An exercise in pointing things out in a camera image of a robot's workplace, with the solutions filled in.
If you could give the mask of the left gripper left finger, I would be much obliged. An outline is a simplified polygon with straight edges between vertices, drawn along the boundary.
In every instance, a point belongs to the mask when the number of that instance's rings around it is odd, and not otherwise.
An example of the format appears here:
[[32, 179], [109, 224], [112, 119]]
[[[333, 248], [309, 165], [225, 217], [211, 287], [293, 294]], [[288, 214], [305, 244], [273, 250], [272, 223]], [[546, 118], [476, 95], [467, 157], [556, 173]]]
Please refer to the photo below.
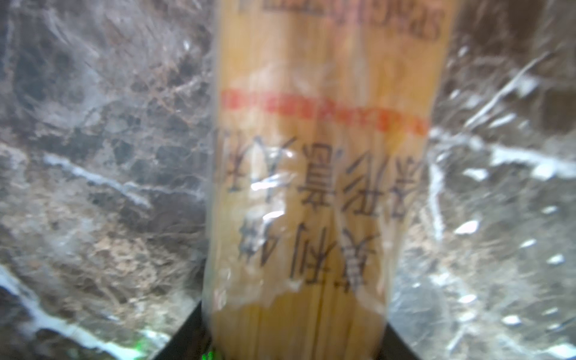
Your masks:
[[179, 330], [154, 357], [154, 360], [199, 360], [211, 346], [209, 330], [203, 320], [200, 302]]

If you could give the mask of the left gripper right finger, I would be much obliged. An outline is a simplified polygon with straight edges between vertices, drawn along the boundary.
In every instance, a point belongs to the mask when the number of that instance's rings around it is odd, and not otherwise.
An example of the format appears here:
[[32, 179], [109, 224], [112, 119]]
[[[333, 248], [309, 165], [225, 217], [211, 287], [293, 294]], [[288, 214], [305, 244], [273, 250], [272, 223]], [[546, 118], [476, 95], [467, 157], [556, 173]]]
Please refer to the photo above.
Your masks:
[[379, 360], [420, 360], [390, 325], [386, 325], [379, 348]]

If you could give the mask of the brown blue-end spaghetti pack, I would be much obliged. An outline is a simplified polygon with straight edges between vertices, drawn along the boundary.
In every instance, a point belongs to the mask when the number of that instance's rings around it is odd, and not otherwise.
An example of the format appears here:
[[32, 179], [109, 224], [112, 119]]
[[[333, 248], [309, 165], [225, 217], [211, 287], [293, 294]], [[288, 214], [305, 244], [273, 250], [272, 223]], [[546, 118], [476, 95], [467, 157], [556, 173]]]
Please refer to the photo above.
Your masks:
[[220, 359], [375, 359], [458, 1], [219, 1]]

